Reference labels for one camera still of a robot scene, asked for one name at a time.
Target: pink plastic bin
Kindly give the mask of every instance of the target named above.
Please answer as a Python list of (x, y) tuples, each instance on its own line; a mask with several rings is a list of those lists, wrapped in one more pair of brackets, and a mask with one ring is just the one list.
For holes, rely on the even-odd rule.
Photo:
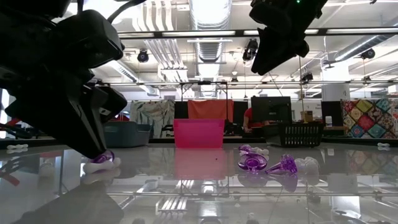
[(175, 145), (179, 148), (223, 147), (223, 119), (174, 119)]

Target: person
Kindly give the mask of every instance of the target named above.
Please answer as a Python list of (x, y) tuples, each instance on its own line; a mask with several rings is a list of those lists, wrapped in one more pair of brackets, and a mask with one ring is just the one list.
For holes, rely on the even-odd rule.
[(245, 133), (251, 133), (253, 128), (261, 128), (265, 125), (269, 125), (268, 121), (254, 122), (252, 108), (247, 109), (243, 115), (243, 129)]

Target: blue bin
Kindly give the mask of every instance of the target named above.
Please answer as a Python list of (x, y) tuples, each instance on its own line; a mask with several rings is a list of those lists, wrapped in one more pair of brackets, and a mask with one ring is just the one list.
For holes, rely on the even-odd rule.
[(149, 143), (151, 126), (133, 121), (109, 121), (104, 124), (106, 147), (137, 147)]

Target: reflective table surface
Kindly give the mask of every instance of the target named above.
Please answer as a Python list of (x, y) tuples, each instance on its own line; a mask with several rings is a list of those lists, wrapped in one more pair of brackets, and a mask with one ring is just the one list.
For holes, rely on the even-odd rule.
[(396, 148), (268, 147), (267, 167), (283, 154), (319, 166), (254, 175), (237, 166), (238, 146), (115, 149), (121, 165), (94, 174), (66, 146), (0, 151), (0, 223), (398, 223)]

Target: computer monitor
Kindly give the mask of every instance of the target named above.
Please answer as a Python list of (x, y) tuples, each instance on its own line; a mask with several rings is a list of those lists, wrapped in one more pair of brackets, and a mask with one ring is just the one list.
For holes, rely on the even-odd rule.
[(254, 122), (292, 122), (292, 102), (289, 96), (252, 97)]

